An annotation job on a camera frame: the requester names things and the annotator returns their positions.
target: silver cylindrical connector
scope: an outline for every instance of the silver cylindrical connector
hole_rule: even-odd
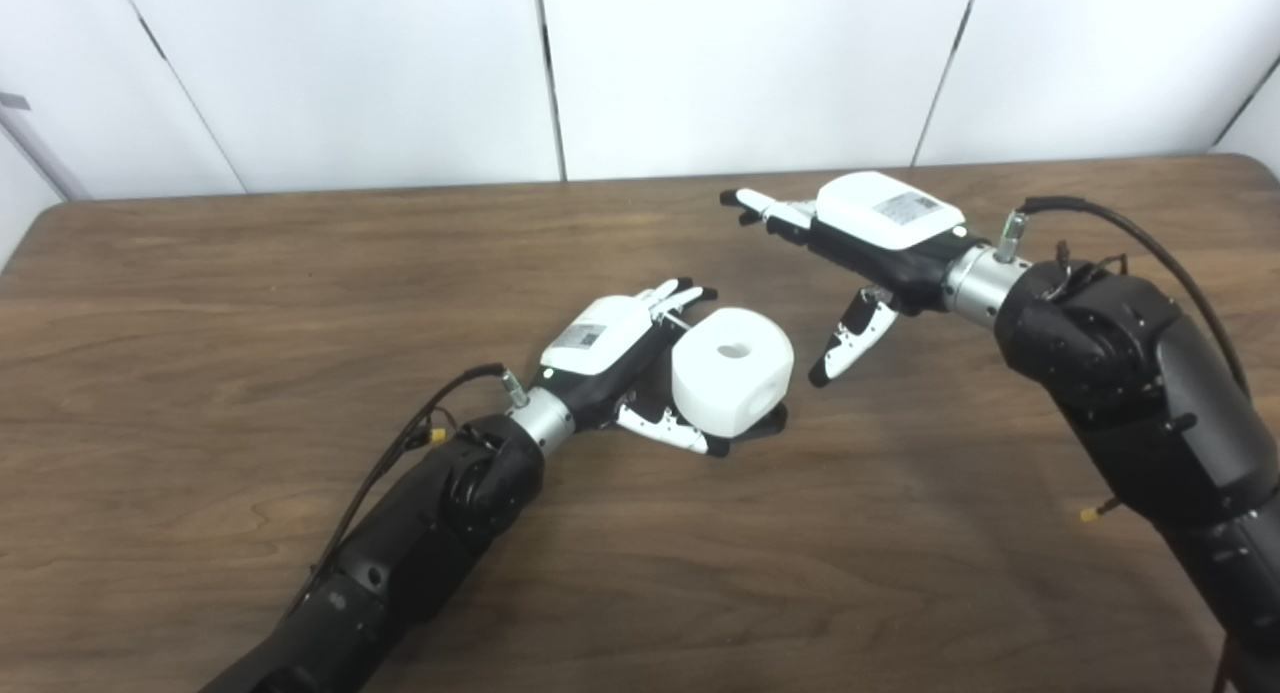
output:
[[[511,396],[511,405],[517,409],[522,409],[529,405],[529,393],[525,392],[525,387],[520,384],[520,379],[512,370],[502,371],[502,387],[507,388],[507,395]]]
[[[1023,233],[1027,231],[1027,214],[1019,210],[1009,214],[1005,220],[1005,232],[1000,234],[1000,245],[996,246],[996,263],[1010,264],[1018,257],[1018,245],[1023,242]]]

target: white cube with hole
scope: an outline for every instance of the white cube with hole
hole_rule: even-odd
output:
[[[795,352],[763,315],[723,307],[694,325],[671,351],[676,407],[703,433],[732,438],[787,395]]]

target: printed label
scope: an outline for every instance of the printed label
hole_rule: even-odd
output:
[[[906,225],[915,219],[932,214],[933,210],[940,208],[942,206],[940,206],[937,201],[929,200],[915,191],[908,191],[883,201],[873,210],[892,220],[892,223]]]
[[[586,351],[590,350],[590,347],[594,346],[600,338],[600,333],[604,333],[604,325],[576,323],[566,328],[564,332],[559,334],[559,338],[556,338],[552,343],[552,347]]]

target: robotic arm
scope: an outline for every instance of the robotic arm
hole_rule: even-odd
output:
[[[689,450],[724,455],[671,407],[648,419],[634,387],[685,332],[686,306],[716,291],[667,281],[636,296],[589,306],[543,352],[527,393],[500,365],[467,370],[457,383],[502,377],[506,414],[471,420],[428,452],[320,564],[274,632],[202,688],[204,693],[351,693],[360,690],[406,630],[435,617],[489,544],[540,492],[547,456],[573,433],[620,423]],[[357,496],[408,447],[425,443],[438,395],[397,438]],[[740,438],[781,430],[778,405]],[[355,512],[348,511],[344,523]],[[339,525],[335,542],[344,525]]]
[[[1027,216],[1042,210],[1083,210],[1140,229],[1088,201],[1029,199],[993,246],[955,206],[879,173],[837,178],[814,201],[750,190],[721,201],[742,209],[742,225],[763,222],[873,283],[810,371],[819,387],[899,314],[951,311],[992,330],[1009,368],[1056,402],[1116,501],[1165,538],[1229,634],[1236,688],[1280,690],[1280,473],[1243,374],[1234,380],[1172,298],[1126,269],[1073,260],[1065,243],[1057,260],[1016,256]],[[1190,292],[1203,302],[1194,284]]]

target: hole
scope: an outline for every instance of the hole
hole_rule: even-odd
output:
[[[746,343],[724,343],[718,346],[716,351],[727,359],[742,359],[751,352],[751,348]]]

